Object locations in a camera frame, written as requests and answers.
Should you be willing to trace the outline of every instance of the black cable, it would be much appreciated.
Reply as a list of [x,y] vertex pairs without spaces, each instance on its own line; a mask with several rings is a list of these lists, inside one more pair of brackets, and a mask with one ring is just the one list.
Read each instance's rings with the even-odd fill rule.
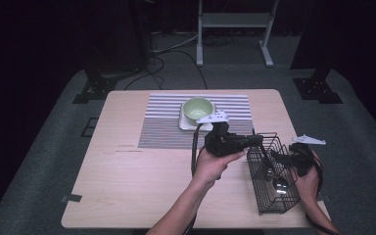
[[[191,175],[194,177],[195,170],[197,169],[197,146],[198,146],[198,135],[200,132],[200,128],[203,124],[199,123],[197,128],[194,132],[194,137],[192,139],[192,155],[191,155]],[[204,147],[200,150],[198,156],[200,156],[201,152],[204,150]],[[195,220],[197,218],[197,214],[194,215],[191,222],[188,224],[187,228],[185,229],[183,235],[189,234],[192,228],[194,227]]]
[[172,52],[176,52],[176,53],[182,53],[186,56],[188,56],[191,61],[194,63],[195,67],[197,68],[198,72],[200,73],[201,75],[201,79],[203,80],[203,83],[204,83],[204,86],[206,88],[206,90],[208,90],[208,86],[207,86],[207,82],[206,82],[206,79],[204,78],[204,75],[203,75],[203,72],[201,71],[201,69],[197,66],[197,62],[195,61],[195,59],[188,53],[184,52],[184,51],[173,51],[173,50],[169,50],[169,51],[165,51],[165,52],[161,52],[161,53],[158,53],[157,55],[162,55],[162,54],[165,54],[165,53],[172,53]]
[[172,50],[172,49],[175,49],[175,48],[178,48],[178,47],[182,47],[184,45],[187,45],[188,43],[194,41],[196,38],[198,37],[198,33],[195,34],[194,36],[192,36],[191,38],[187,39],[187,40],[184,40],[184,41],[181,41],[173,46],[170,46],[170,47],[167,47],[167,48],[163,48],[161,50],[152,50],[151,52],[152,53],[163,53],[163,52],[166,52],[166,51],[169,51],[169,50]]
[[316,194],[316,195],[319,195],[320,189],[322,188],[322,185],[323,185],[323,166],[322,166],[322,163],[320,161],[317,161],[315,158],[313,158],[313,165],[316,168],[316,172],[319,178],[317,194]]
[[159,57],[153,57],[153,58],[158,59],[159,61],[162,62],[161,67],[160,67],[159,69],[155,70],[155,71],[149,71],[148,69],[145,69],[145,71],[146,71],[148,74],[145,74],[145,75],[142,75],[142,76],[139,76],[139,77],[134,78],[132,81],[130,81],[130,82],[129,82],[129,83],[123,88],[123,90],[126,90],[131,84],[133,84],[133,83],[135,83],[136,81],[138,81],[138,80],[140,80],[140,79],[142,79],[142,78],[144,78],[144,77],[147,77],[147,76],[149,76],[149,75],[152,75],[152,76],[154,77],[155,81],[157,82],[157,84],[160,86],[160,89],[162,90],[162,86],[158,83],[158,81],[157,81],[156,78],[155,78],[155,76],[157,76],[157,75],[155,75],[155,73],[161,71],[161,70],[164,68],[164,66],[165,66],[165,62],[164,62],[164,60],[162,60],[162,59],[159,58]]
[[322,232],[325,232],[325,233],[331,234],[331,235],[340,235],[339,233],[336,233],[329,228],[326,228],[324,226],[321,226],[321,225],[313,222],[312,219],[310,219],[309,215],[307,215],[307,213],[305,214],[305,217],[306,217],[306,220],[309,222],[310,225],[312,225],[313,227],[321,230]]
[[191,31],[191,32],[170,32],[169,34],[179,36],[179,37],[185,37],[185,38],[191,38],[192,35],[196,35],[197,31]]
[[223,47],[230,44],[233,44],[236,40],[232,36],[207,36],[204,38],[203,44],[207,47]]

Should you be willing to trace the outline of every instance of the bowl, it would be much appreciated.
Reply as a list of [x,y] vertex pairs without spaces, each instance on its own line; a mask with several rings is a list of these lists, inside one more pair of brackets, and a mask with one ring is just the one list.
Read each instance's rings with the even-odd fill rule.
[[198,125],[196,120],[211,115],[213,105],[205,98],[194,97],[183,104],[182,111],[191,124]]

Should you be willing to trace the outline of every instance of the striped mat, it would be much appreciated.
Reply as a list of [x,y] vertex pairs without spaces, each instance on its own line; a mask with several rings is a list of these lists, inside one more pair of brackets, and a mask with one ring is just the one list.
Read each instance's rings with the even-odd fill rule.
[[[138,148],[191,149],[194,130],[179,127],[181,105],[193,97],[210,100],[218,111],[229,116],[229,132],[252,134],[253,120],[247,95],[159,94],[152,93],[143,121]],[[207,131],[200,131],[198,147],[204,145]]]

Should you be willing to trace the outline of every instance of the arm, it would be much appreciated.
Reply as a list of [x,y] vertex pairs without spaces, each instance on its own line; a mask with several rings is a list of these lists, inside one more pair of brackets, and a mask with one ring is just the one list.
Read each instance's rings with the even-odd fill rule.
[[[334,226],[331,220],[329,220],[328,216],[326,216],[317,203],[318,182],[319,178],[314,166],[307,175],[298,178],[295,184],[301,197],[302,206],[313,222],[339,234],[339,230]],[[316,231],[317,234],[327,234],[318,229],[316,229]]]
[[243,155],[244,153],[240,152],[216,158],[204,149],[198,157],[197,169],[188,187],[147,234],[182,234],[197,213],[207,192],[227,169],[227,165],[240,159]]

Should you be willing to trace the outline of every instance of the wire basket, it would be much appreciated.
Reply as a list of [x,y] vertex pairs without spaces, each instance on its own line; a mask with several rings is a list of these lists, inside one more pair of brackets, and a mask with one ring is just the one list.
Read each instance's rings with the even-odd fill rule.
[[[258,213],[284,213],[296,205],[299,200],[299,193],[295,186],[296,174],[288,169],[291,165],[289,153],[284,145],[280,143],[277,133],[260,133],[263,136],[262,147],[251,147],[247,153],[250,174],[255,188],[258,202]],[[267,167],[270,161],[273,172]],[[273,176],[283,177],[288,182],[286,193],[279,194],[273,186]]]

